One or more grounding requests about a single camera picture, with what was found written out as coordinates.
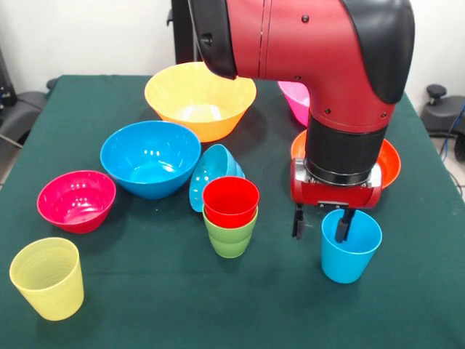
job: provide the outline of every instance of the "orange bowl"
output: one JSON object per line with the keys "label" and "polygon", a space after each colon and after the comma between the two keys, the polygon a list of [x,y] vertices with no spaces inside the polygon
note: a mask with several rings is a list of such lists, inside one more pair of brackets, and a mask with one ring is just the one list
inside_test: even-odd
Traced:
{"label": "orange bowl", "polygon": [[173,65],[154,75],[145,99],[164,120],[181,124],[202,143],[226,137],[255,101],[252,79],[213,74],[204,62]]}
{"label": "orange bowl", "polygon": [[[306,140],[307,130],[303,131],[292,142],[292,159],[305,157]],[[381,146],[381,151],[379,152],[377,163],[381,167],[381,173],[383,176],[383,189],[386,189],[397,179],[397,177],[399,177],[400,168],[402,167],[399,153],[388,140],[383,140],[383,145]]]}

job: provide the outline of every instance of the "red bowl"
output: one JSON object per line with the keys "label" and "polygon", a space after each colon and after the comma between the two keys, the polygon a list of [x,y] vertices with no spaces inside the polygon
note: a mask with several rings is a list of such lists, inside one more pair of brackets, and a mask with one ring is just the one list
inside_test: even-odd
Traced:
{"label": "red bowl", "polygon": [[53,225],[76,234],[97,229],[116,197],[115,183],[97,171],[75,171],[48,183],[37,198],[37,210]]}
{"label": "red bowl", "polygon": [[259,189],[241,177],[220,177],[203,190],[205,215],[222,228],[239,228],[255,217]]}

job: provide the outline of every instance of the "green tablecloth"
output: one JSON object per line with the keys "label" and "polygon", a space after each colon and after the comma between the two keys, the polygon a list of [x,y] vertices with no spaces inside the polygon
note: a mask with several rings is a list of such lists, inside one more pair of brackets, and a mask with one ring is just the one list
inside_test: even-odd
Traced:
{"label": "green tablecloth", "polygon": [[[246,253],[218,257],[188,187],[159,201],[118,188],[103,226],[62,232],[36,197],[64,172],[97,169],[117,129],[156,119],[145,76],[61,78],[0,191],[0,348],[463,348],[465,209],[411,104],[398,105],[387,138],[403,160],[371,214],[383,243],[363,277],[342,286],[320,269],[320,223],[307,207],[304,240],[291,238],[289,148],[303,129],[276,83],[223,139],[262,193]],[[81,252],[85,300],[61,322],[42,320],[11,285],[26,244],[69,238]]]}

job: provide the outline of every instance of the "green cup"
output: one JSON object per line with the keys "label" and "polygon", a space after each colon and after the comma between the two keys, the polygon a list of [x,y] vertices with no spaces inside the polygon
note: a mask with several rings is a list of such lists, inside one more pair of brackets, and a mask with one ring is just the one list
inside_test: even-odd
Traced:
{"label": "green cup", "polygon": [[203,220],[205,221],[210,242],[215,252],[223,258],[236,258],[241,256],[250,242],[258,215],[259,209],[257,207],[255,217],[248,224],[239,228],[228,229],[221,228],[210,222],[204,210]]}

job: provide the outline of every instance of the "pink bowl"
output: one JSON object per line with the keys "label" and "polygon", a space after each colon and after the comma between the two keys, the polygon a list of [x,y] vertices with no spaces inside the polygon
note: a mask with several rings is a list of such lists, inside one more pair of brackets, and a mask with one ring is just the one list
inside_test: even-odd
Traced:
{"label": "pink bowl", "polygon": [[53,225],[76,234],[97,229],[116,197],[115,183],[97,171],[75,171],[48,183],[37,198],[37,210]]}
{"label": "pink bowl", "polygon": [[302,125],[308,125],[310,95],[305,85],[300,82],[279,81],[278,86],[288,101],[294,116]]}

